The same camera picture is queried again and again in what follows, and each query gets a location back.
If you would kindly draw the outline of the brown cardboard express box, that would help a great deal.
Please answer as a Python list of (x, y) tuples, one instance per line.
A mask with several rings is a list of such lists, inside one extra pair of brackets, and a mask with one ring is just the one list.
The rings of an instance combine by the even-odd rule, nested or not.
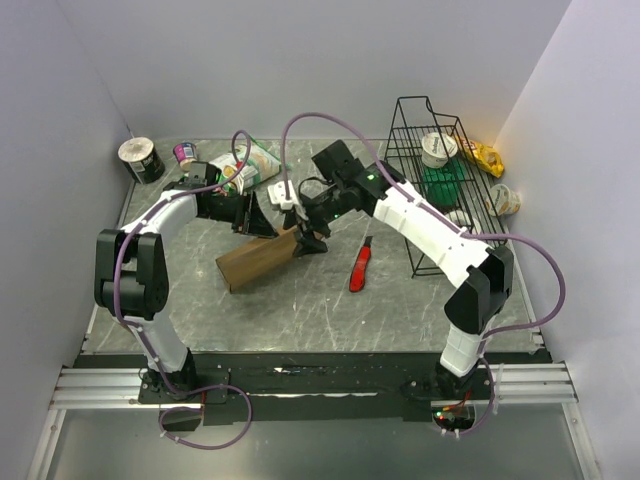
[(216, 265), (227, 290), (235, 293), (293, 258), (296, 228), (278, 231), (275, 238), (254, 238), (218, 257)]

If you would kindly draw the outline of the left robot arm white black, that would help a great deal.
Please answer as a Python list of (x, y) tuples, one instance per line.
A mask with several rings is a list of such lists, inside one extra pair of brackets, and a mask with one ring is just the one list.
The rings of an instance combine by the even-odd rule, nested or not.
[(196, 394), (198, 377), (193, 355), (170, 320), (164, 245), (196, 218), (228, 223), (242, 235), (278, 236), (255, 193), (226, 193), (221, 180), (218, 167), (194, 162), (189, 174), (167, 185), (141, 217), (97, 237), (95, 301), (142, 347), (148, 368), (144, 383), (177, 402)]

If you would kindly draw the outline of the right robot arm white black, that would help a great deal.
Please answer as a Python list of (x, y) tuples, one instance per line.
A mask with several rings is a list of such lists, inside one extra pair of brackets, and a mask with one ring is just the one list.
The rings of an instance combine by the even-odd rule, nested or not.
[(284, 226), (298, 227), (295, 255), (324, 253), (329, 225), (355, 210), (391, 227), (416, 246), (446, 276), (454, 292), (444, 306), (450, 327), (435, 367), (439, 391), (456, 399), (471, 388), (482, 336), (511, 294), (514, 256), (468, 235), (425, 201), (406, 178), (384, 161), (364, 166), (338, 140), (312, 158), (326, 189), (310, 198), (288, 179), (268, 189)]

